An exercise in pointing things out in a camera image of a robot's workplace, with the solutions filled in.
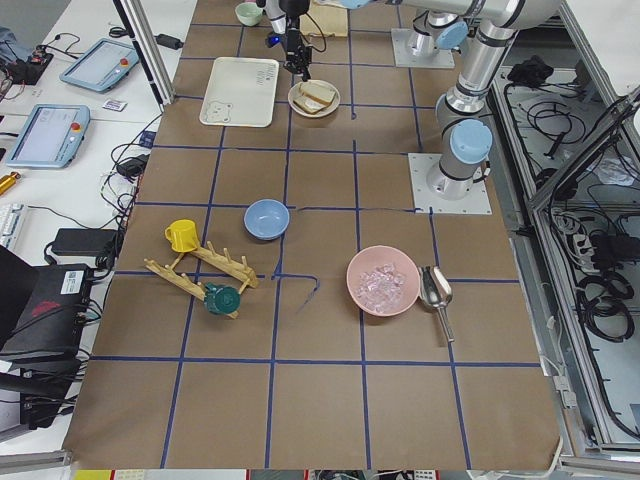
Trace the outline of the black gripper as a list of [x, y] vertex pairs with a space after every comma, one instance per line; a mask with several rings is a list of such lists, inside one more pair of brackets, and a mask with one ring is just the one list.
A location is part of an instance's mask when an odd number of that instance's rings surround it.
[[284, 67], [290, 73], [302, 73], [302, 80], [310, 80], [309, 66], [312, 62], [312, 48], [305, 45], [301, 32], [289, 28], [283, 43], [285, 49]]

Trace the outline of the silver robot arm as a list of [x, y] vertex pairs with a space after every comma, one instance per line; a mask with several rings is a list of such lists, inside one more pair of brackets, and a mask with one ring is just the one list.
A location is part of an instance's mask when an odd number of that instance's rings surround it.
[[456, 49], [469, 33], [469, 27], [461, 16], [426, 9], [416, 11], [412, 27], [407, 47], [416, 57]]
[[414, 32], [430, 38], [437, 49], [458, 46], [468, 33], [467, 20], [479, 27], [466, 50], [463, 68], [454, 86], [437, 102], [436, 116], [442, 128], [443, 153], [430, 168], [429, 189], [445, 200], [464, 198], [473, 176], [488, 157], [493, 143], [489, 128], [475, 116], [498, 68], [521, 30], [536, 27], [553, 16], [557, 1], [409, 1], [417, 9]]

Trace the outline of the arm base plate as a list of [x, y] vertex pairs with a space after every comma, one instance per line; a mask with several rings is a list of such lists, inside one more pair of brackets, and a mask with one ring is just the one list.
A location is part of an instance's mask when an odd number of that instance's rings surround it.
[[437, 48], [432, 36], [411, 29], [392, 29], [391, 38], [396, 67], [447, 70], [455, 67], [452, 52]]
[[480, 168], [471, 179], [452, 180], [441, 172], [440, 157], [436, 153], [408, 154], [414, 209], [425, 214], [491, 215]]

